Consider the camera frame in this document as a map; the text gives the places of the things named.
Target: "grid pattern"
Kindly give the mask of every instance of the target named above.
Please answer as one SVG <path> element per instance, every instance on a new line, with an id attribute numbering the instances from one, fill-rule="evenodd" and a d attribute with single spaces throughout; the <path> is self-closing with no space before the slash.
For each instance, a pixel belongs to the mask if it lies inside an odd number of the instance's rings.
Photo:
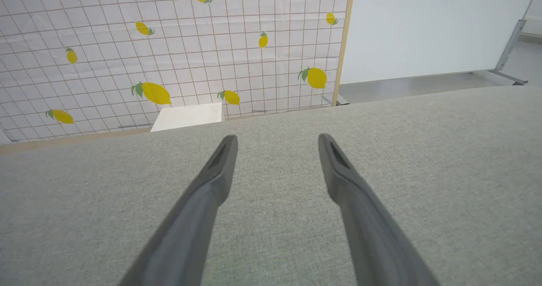
<path id="1" fill-rule="evenodd" d="M 331 106 L 346 3 L 0 0 L 0 125 L 13 141 L 34 141 L 149 127 L 164 107 L 222 101 L 235 118 Z M 325 88 L 298 79 L 307 67 L 324 70 Z M 171 105 L 133 96 L 139 82 L 164 87 Z M 240 105 L 221 91 L 236 92 Z M 47 118 L 50 109 L 74 124 Z"/>

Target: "gray tablecloth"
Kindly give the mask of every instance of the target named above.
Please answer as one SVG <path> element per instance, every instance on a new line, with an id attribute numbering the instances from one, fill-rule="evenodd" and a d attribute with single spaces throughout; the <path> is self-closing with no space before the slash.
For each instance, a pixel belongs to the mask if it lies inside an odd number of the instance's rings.
<path id="1" fill-rule="evenodd" d="M 223 136 L 239 152 L 203 285 L 354 285 L 331 134 L 443 285 L 542 281 L 542 89 L 469 89 L 0 157 L 0 284 L 116 284 Z"/>

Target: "floor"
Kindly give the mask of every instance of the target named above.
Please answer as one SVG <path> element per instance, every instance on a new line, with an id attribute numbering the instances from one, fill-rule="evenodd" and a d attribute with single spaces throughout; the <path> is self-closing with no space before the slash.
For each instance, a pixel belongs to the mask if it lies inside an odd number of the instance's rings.
<path id="1" fill-rule="evenodd" d="M 542 88 L 542 45 L 517 43 L 502 72 Z M 339 95 L 350 103 L 458 91 L 459 89 L 512 85 L 514 82 L 487 71 L 468 74 L 401 78 L 341 85 Z"/>

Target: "wooden strip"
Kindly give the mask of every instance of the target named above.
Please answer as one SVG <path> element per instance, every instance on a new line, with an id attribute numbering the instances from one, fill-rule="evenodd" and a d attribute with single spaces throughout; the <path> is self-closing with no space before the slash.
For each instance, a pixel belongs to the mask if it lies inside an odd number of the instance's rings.
<path id="1" fill-rule="evenodd" d="M 346 5 L 346 16 L 344 19 L 343 39 L 341 40 L 341 45 L 340 45 L 339 67 L 337 68 L 337 78 L 335 79 L 335 91 L 333 93 L 333 101 L 331 102 L 331 106 L 337 105 L 337 96 L 339 95 L 339 85 L 340 85 L 340 74 L 343 70 L 344 51 L 346 49 L 346 39 L 348 37 L 348 27 L 350 26 L 350 14 L 352 13 L 353 3 L 354 3 L 354 0 L 348 0 L 348 3 Z"/>

